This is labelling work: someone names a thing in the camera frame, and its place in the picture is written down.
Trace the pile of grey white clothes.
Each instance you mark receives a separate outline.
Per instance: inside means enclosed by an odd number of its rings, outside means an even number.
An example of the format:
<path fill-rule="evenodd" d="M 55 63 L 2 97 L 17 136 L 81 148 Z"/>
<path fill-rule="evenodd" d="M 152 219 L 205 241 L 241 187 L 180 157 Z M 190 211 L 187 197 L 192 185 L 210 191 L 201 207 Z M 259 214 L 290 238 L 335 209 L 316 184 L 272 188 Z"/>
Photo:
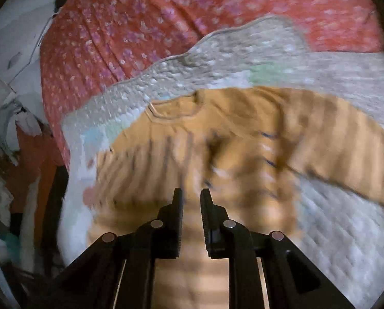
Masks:
<path fill-rule="evenodd" d="M 43 121 L 28 110 L 18 99 L 14 99 L 0 107 L 0 156 L 7 157 L 17 166 L 20 142 L 17 128 L 28 136 L 43 134 Z"/>

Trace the yellow striped child sweater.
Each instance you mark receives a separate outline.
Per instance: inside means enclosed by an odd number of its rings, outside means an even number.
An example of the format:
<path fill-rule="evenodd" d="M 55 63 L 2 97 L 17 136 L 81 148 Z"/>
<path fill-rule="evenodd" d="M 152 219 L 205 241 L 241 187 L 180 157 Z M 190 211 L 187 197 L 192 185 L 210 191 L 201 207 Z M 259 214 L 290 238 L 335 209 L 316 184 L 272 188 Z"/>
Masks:
<path fill-rule="evenodd" d="M 184 194 L 181 253 L 156 265 L 154 308 L 227 308 L 228 263 L 207 254 L 200 192 L 249 229 L 297 233 L 298 177 L 384 206 L 384 129 L 342 98 L 274 87 L 150 103 L 96 160 L 89 242 L 128 234 Z"/>

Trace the red floral bed sheet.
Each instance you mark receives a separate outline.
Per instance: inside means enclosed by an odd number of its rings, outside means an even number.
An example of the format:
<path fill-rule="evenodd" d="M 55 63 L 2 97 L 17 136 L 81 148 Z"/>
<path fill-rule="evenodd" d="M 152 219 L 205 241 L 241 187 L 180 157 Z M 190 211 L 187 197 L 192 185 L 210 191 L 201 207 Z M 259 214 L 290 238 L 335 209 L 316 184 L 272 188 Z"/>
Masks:
<path fill-rule="evenodd" d="M 271 14 L 290 18 L 315 51 L 384 49 L 371 0 L 67 0 L 40 49 L 43 107 L 63 160 L 66 114 L 213 31 Z"/>

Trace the orange cloth covered furniture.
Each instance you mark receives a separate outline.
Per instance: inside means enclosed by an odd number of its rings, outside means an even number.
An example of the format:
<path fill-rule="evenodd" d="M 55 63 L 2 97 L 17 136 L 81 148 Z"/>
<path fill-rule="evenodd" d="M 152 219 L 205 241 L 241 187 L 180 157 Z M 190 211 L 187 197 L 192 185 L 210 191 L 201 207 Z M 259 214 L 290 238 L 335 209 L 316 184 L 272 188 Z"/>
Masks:
<path fill-rule="evenodd" d="M 4 175 L 13 196 L 9 232 L 16 238 L 19 266 L 32 271 L 38 261 L 51 260 L 57 251 L 57 230 L 68 172 L 52 133 L 29 135 L 16 126 L 18 164 Z"/>

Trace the quilted heart pattern blanket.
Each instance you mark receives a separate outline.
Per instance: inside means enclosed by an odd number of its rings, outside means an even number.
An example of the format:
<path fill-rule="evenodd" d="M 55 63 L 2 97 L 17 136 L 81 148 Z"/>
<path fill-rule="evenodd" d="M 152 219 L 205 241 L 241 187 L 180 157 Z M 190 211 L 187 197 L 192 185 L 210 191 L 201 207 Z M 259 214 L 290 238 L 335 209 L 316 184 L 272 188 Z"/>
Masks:
<path fill-rule="evenodd" d="M 155 308 L 227 308 L 200 191 L 249 229 L 284 232 L 357 308 L 384 290 L 384 53 L 312 52 L 285 18 L 211 33 L 112 85 L 62 122 L 71 148 L 58 245 L 70 264 L 128 234 L 175 188 L 181 255 Z"/>

